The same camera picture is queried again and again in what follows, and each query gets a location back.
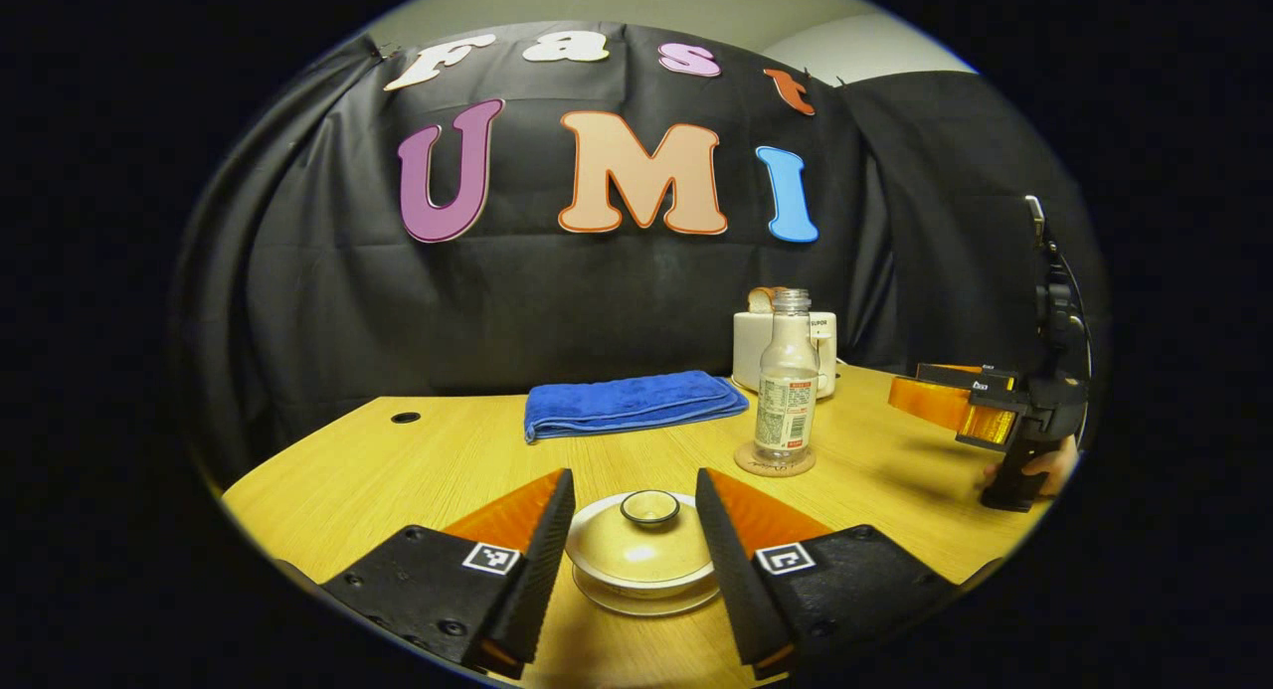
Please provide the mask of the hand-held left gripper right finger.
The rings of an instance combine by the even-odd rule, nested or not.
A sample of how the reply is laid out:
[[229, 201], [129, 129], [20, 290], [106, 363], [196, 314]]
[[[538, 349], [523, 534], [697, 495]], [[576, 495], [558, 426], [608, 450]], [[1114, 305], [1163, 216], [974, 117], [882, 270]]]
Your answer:
[[961, 588], [868, 523], [831, 530], [700, 467], [698, 516], [741, 661], [759, 679], [868, 655]]

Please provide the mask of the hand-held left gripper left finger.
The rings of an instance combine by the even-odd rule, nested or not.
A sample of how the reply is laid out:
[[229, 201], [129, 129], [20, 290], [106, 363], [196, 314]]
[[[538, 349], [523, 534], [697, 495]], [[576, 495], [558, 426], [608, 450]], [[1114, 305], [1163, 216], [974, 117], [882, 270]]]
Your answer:
[[435, 530], [409, 525], [322, 588], [437, 657], [519, 678], [535, 661], [575, 508], [556, 467]]

